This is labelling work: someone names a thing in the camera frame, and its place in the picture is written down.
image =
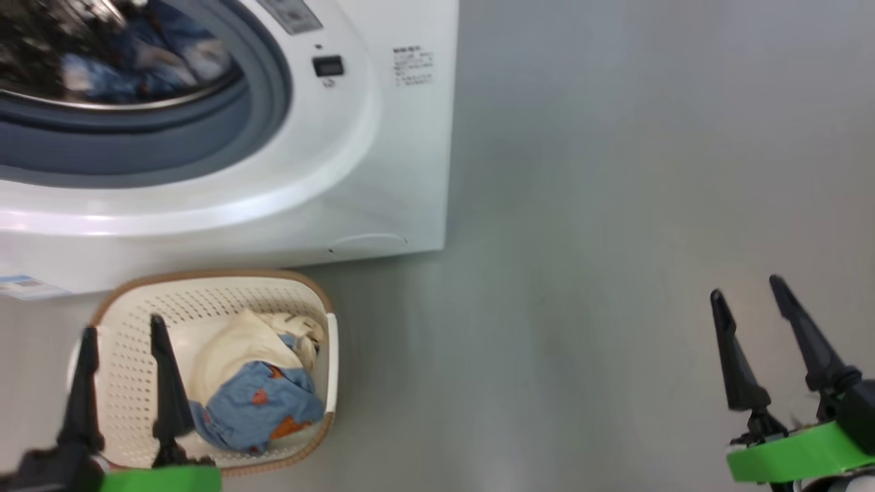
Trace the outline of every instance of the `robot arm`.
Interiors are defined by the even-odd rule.
[[[781,316],[790,322],[802,352],[808,387],[821,403],[817,425],[788,431],[767,410],[772,403],[759,386],[735,336],[735,320],[723,293],[711,293],[711,310],[730,410],[750,411],[748,432],[733,439],[726,461],[735,481],[768,483],[772,490],[806,492],[875,490],[875,381],[845,365],[783,278],[769,282]]]
[[[104,474],[92,459],[104,446],[97,423],[94,376],[99,366],[97,332],[82,335],[79,360],[57,446],[30,451],[14,474],[0,478],[0,492],[218,492],[221,472],[209,458],[189,459],[176,438],[194,429],[164,320],[151,318],[151,351],[157,364],[159,449],[152,469]]]

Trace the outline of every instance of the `orange print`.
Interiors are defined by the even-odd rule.
[[[295,419],[292,418],[290,415],[290,416],[286,417],[285,420],[283,420],[283,422],[280,423],[280,425],[276,426],[276,429],[274,429],[274,432],[270,435],[270,438],[271,439],[284,438],[285,436],[287,436],[289,434],[293,434],[293,433],[300,431],[302,429],[306,429],[310,425],[312,425],[311,422],[304,422],[303,424],[299,424],[298,422],[295,422]]]
[[[264,391],[264,388],[255,392],[255,396],[252,397],[252,404],[263,405],[268,403],[268,394]]]

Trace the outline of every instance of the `white cloth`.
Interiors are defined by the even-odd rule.
[[[281,334],[295,338],[294,350],[283,343]],[[188,399],[206,406],[221,385],[250,362],[266,362],[283,369],[304,368],[312,373],[318,344],[324,340],[324,329],[311,318],[288,313],[255,314],[247,309],[234,316],[195,356],[185,387]]]

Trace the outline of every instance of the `clothes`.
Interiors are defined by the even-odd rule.
[[[325,332],[315,320],[249,310],[195,357],[186,385],[198,434],[213,446],[263,453],[322,419],[311,372]]]
[[[230,53],[207,29],[176,9],[152,2],[106,39],[109,64],[79,54],[62,57],[66,90],[91,102],[164,99],[220,78]]]

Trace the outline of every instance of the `sticker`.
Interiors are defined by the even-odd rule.
[[[258,3],[293,36],[322,29],[322,23],[303,0],[258,0]]]
[[[434,52],[425,51],[421,46],[401,46],[392,48],[395,55],[395,86],[411,87],[431,84],[434,72]]]
[[[35,300],[55,298],[69,293],[64,289],[24,275],[0,277],[0,297],[6,296],[22,300]]]

